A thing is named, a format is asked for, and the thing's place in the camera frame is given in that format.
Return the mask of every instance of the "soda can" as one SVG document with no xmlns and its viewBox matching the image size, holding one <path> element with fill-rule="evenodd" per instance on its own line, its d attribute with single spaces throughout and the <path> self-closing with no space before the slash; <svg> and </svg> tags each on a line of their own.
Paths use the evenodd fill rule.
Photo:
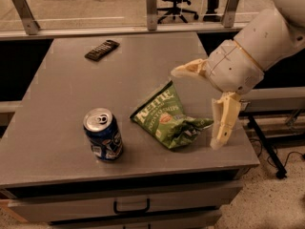
<svg viewBox="0 0 305 229">
<path fill-rule="evenodd" d="M 120 157 L 123 142 L 115 116 L 107 109 L 91 110 L 84 117 L 84 130 L 91 149 L 101 160 L 111 161 Z"/>
</svg>

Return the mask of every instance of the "desk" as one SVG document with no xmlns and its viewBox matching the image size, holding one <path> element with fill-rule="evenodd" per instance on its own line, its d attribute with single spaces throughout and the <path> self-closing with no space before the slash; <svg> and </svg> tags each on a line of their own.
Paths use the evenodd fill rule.
<svg viewBox="0 0 305 229">
<path fill-rule="evenodd" d="M 106 39 L 120 47 L 98 63 L 84 57 Z M 212 129 L 170 151 L 129 120 L 171 69 L 198 57 L 206 54 L 195 32 L 54 39 L 0 143 L 0 191 L 10 208 L 54 228 L 214 224 L 243 172 L 259 164 L 241 125 L 218 151 L 209 147 Z M 173 83 L 187 115 L 212 117 L 220 93 L 209 82 Z M 115 162 L 97 160 L 83 132 L 97 107 L 111 110 L 121 130 Z"/>
</svg>

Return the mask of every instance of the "black remote control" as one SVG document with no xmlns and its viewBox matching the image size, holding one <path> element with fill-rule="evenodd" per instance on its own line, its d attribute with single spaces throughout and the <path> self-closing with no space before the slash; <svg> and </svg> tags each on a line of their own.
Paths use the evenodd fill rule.
<svg viewBox="0 0 305 229">
<path fill-rule="evenodd" d="M 99 61 L 103 56 L 115 50 L 119 45 L 120 44 L 118 42 L 107 40 L 88 52 L 85 57 L 94 61 Z"/>
</svg>

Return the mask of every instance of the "green chip bag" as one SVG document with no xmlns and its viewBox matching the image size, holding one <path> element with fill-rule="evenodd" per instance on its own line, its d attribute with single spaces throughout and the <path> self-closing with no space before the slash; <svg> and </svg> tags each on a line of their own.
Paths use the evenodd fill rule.
<svg viewBox="0 0 305 229">
<path fill-rule="evenodd" d="M 172 81 L 154 92 L 130 119 L 169 149 L 191 144 L 201 131 L 213 124 L 209 118 L 184 115 Z"/>
</svg>

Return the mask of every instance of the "black handle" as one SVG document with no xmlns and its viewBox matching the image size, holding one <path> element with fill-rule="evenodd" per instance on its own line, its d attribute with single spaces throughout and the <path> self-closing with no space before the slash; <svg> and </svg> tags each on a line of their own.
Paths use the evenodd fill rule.
<svg viewBox="0 0 305 229">
<path fill-rule="evenodd" d="M 139 210 L 118 210 L 117 209 L 117 201 L 113 203 L 113 211 L 116 214 L 135 214 L 135 213 L 145 213 L 147 212 L 151 207 L 151 201 L 149 198 L 146 199 L 146 207 L 144 209 L 139 209 Z"/>
<path fill-rule="evenodd" d="M 147 229 L 151 229 L 151 225 L 150 224 L 147 225 Z"/>
</svg>

